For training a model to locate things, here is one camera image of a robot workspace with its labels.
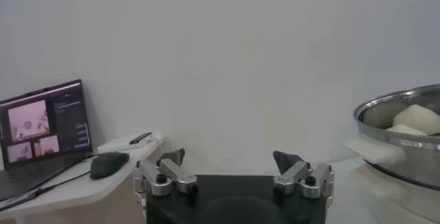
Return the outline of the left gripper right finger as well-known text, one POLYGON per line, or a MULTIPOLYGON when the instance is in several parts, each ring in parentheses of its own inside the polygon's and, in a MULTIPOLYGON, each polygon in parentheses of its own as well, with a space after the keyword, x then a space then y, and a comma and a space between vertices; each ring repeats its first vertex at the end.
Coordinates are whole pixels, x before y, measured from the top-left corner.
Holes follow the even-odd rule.
POLYGON ((307 199, 333 199, 335 173, 331 165, 312 166, 298 155, 277 150, 272 156, 280 172, 273 179, 276 193, 287 196, 298 188, 301 196, 307 199))

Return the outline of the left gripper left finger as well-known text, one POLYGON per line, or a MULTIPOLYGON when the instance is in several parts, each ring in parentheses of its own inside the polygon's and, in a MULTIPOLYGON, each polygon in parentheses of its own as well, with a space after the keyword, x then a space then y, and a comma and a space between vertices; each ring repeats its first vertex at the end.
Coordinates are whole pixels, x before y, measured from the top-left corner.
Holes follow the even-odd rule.
POLYGON ((139 188, 154 197, 166 197, 171 194, 173 184, 178 192, 192 196, 198 192, 197 176, 182 168, 186 151, 180 148, 173 152, 162 153, 156 162, 138 161, 133 169, 134 179, 139 188))

